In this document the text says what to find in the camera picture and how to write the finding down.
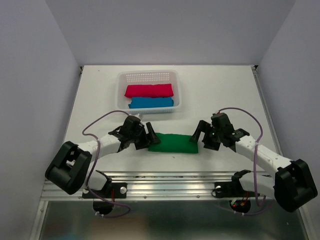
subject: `blue cloth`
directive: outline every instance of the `blue cloth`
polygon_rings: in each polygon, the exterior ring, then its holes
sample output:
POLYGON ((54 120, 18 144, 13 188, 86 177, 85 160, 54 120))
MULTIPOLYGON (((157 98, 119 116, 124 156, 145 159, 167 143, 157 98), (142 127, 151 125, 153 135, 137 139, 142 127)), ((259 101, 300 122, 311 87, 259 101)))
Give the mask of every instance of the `blue cloth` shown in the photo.
POLYGON ((173 107, 174 101, 171 97, 140 97, 132 98, 130 109, 164 108, 173 107))

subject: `folded green towel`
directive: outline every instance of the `folded green towel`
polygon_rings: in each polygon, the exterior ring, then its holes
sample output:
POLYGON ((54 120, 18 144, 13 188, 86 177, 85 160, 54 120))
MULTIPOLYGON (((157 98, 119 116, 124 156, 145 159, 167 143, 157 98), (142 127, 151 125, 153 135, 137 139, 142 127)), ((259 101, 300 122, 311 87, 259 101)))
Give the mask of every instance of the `folded green towel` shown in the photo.
POLYGON ((197 154, 198 143, 190 142, 190 135, 156 133, 160 143, 151 144, 149 152, 197 154))

